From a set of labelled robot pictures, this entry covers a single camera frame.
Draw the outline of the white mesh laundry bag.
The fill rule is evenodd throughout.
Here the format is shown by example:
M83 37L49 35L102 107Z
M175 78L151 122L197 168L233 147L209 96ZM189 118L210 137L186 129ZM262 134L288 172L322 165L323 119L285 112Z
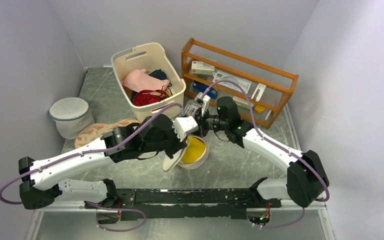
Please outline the white mesh laundry bag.
M207 142L199 136L189 136L187 147L176 152L172 158L164 157L162 169L170 171L173 167L179 166L187 170L199 168L208 159L210 148Z

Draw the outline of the yellow bra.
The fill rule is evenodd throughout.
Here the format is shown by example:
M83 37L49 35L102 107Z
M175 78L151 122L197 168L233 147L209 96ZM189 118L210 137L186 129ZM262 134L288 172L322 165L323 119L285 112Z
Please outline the yellow bra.
M197 162L206 151L206 143L196 136L188 137L188 147L181 159L182 164L190 165Z

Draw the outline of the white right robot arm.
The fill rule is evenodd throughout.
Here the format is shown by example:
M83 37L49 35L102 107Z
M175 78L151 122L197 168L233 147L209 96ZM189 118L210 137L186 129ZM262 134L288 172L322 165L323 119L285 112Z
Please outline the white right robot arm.
M231 97L217 100L216 114L199 107L193 117L198 135L224 132L229 142L263 156L284 172L283 178L263 177L249 188L249 199L255 207L262 207L271 199L291 200L302 208L322 201L319 196L329 187L329 180L316 152L288 147L263 133L253 121L241 118Z

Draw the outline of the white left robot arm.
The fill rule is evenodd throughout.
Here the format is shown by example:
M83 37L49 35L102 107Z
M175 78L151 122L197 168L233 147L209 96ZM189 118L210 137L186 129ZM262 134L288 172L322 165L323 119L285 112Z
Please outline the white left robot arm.
M106 164L125 160L144 160L144 154L165 153L177 163L188 146L188 135L198 125L190 117L171 120L161 114L147 117L144 122L118 126L90 143L65 154L34 160L19 160L19 172L24 174L19 186L22 205L36 210L60 201L85 201L106 208L119 200L115 183L110 179L96 182L72 180L73 175Z

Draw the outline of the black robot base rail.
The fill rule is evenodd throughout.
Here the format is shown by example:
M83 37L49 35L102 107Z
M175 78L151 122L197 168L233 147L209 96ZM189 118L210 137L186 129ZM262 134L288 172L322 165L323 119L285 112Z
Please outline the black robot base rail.
M230 217L244 220L248 210L279 208L281 201L263 199L250 188L118 188L97 205L111 210L121 208L123 221L141 219L141 212L147 219Z

